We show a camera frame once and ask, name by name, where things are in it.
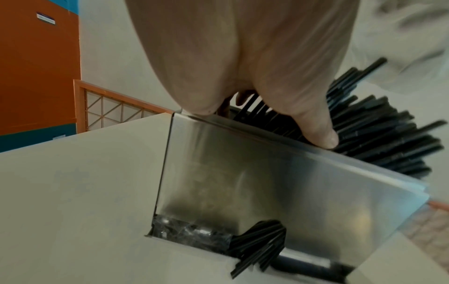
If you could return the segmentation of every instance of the orange wall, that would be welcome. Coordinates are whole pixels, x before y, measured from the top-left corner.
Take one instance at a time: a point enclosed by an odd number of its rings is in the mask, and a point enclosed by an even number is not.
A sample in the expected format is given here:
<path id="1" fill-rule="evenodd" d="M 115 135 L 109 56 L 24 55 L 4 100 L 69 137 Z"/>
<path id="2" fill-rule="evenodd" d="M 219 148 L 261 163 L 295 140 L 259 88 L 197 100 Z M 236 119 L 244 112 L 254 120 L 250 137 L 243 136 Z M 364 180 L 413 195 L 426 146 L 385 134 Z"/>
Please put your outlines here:
<path id="1" fill-rule="evenodd" d="M 78 16 L 48 0 L 1 2 L 0 135 L 75 123 Z"/>

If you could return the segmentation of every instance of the white counter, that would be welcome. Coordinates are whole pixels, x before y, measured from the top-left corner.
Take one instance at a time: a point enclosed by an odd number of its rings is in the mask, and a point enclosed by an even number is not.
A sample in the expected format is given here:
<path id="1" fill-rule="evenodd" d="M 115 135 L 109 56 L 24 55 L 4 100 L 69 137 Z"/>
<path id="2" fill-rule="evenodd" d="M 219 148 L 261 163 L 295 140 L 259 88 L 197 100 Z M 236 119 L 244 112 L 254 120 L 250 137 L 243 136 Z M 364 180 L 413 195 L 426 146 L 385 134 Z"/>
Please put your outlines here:
<path id="1" fill-rule="evenodd" d="M 144 237 L 169 125 L 161 114 L 0 154 L 0 283 L 298 283 L 256 270 L 232 281 L 235 260 Z M 367 279 L 449 283 L 400 234 L 350 277 Z"/>

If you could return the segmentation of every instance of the metal plate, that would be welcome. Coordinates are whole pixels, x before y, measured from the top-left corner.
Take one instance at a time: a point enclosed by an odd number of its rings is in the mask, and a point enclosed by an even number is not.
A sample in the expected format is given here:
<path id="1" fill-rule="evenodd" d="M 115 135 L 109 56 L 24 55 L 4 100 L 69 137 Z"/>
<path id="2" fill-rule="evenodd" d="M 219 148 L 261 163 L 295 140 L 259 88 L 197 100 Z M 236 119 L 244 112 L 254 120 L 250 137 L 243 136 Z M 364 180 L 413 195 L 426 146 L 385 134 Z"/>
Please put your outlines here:
<path id="1" fill-rule="evenodd" d="M 232 234 L 278 219 L 287 248 L 358 266 L 427 201 L 425 187 L 234 121 L 175 114 L 156 213 Z"/>

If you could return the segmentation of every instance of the fingernail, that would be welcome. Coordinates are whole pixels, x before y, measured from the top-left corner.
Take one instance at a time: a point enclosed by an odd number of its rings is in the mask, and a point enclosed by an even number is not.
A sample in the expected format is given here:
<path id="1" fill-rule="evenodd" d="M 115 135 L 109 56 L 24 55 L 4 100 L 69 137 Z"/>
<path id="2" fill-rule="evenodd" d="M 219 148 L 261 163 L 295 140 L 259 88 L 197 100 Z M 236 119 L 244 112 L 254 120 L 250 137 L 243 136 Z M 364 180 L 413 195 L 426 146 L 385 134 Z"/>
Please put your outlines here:
<path id="1" fill-rule="evenodd" d="M 338 134 L 335 132 L 335 130 L 332 130 L 329 132 L 327 139 L 326 139 L 326 148 L 327 149 L 334 149 L 336 146 L 338 146 Z"/>

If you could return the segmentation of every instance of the bundle of straws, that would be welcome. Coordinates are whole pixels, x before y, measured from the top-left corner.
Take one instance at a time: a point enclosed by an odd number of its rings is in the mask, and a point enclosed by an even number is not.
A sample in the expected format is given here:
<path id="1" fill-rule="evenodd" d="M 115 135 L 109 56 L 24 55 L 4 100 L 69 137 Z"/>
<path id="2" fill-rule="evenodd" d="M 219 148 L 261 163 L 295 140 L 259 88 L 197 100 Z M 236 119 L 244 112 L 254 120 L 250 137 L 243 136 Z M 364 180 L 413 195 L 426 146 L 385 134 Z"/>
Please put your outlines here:
<path id="1" fill-rule="evenodd" d="M 408 111 L 398 112 L 387 97 L 377 99 L 370 95 L 357 102 L 357 96 L 351 95 L 357 83 L 386 62 L 387 59 L 380 58 L 365 70 L 350 68 L 330 85 L 327 103 L 333 128 L 340 138 L 340 144 L 333 151 L 422 178 L 432 172 L 422 158 L 444 149 L 441 141 L 428 132 L 447 122 L 438 120 L 417 128 L 412 122 L 414 117 Z M 249 112 L 257 98 L 258 95 L 253 94 L 234 120 L 308 143 L 290 116 L 270 109 L 264 101 Z"/>
<path id="2" fill-rule="evenodd" d="M 240 259 L 231 272 L 234 279 L 251 265 L 259 264 L 264 272 L 284 249 L 287 229 L 277 220 L 258 222 L 246 233 L 233 236 L 228 255 Z"/>

